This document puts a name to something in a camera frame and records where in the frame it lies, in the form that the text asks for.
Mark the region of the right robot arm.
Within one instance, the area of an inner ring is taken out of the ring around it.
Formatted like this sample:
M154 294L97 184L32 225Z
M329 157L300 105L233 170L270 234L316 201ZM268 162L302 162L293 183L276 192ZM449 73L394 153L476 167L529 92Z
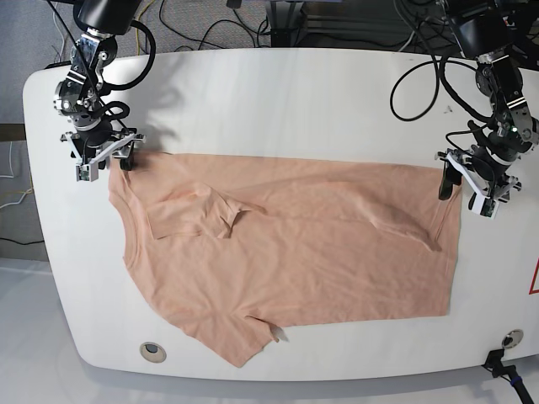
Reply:
M156 42L148 27L135 19L139 1L72 1L74 19L83 31L72 39L71 66L56 87L54 109L73 124L74 130L61 135L76 160L78 181L94 181L111 159L130 171L134 165L136 143L145 136L123 123L131 112L121 101L103 101L112 92L123 92L140 84L151 71L156 57ZM150 45L147 64L141 73L123 84L106 82L104 69L117 56L116 38L129 29L140 30Z

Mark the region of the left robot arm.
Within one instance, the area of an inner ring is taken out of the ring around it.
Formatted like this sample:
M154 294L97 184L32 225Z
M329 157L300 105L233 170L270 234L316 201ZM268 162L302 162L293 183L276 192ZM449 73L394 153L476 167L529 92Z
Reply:
M468 150L454 146L440 154L445 168L439 197L448 199L453 186L472 183L470 175L475 173L485 182L473 187L477 198L506 203L512 189L521 189L520 181L508 175L508 168L538 143L538 121L522 92L520 71L510 58L510 29L494 1L444 1L441 7L462 54L478 64L476 84L488 98L492 114L479 114L454 91L446 80L449 58L443 56L441 83L472 116L467 130L476 142Z

